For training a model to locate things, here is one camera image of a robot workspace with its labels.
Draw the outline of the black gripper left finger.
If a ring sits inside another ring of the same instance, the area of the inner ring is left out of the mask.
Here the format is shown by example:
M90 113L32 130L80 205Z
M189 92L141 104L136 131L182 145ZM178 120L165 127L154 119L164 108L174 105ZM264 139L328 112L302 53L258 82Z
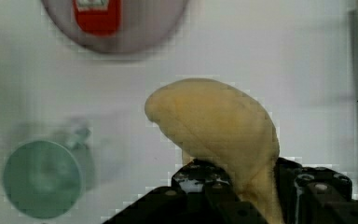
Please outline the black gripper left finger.
M226 171L194 160L103 224L268 224L239 199Z

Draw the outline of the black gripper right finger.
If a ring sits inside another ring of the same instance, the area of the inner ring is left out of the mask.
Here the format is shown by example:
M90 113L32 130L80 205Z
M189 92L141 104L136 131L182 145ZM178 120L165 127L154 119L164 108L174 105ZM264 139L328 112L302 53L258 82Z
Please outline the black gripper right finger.
M352 198L347 176L284 158L274 173L286 224L358 224L358 198Z

